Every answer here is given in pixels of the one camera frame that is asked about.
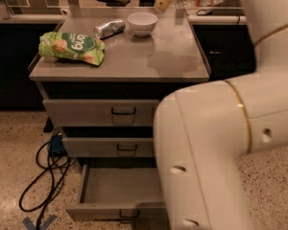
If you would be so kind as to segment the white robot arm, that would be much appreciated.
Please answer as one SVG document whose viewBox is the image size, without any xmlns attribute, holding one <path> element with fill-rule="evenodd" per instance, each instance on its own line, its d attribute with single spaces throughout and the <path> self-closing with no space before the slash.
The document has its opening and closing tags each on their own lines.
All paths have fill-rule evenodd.
<svg viewBox="0 0 288 230">
<path fill-rule="evenodd" d="M 288 144 L 288 0 L 240 0 L 254 73 L 182 88 L 154 118 L 171 230 L 253 230 L 237 160 Z"/>
</svg>

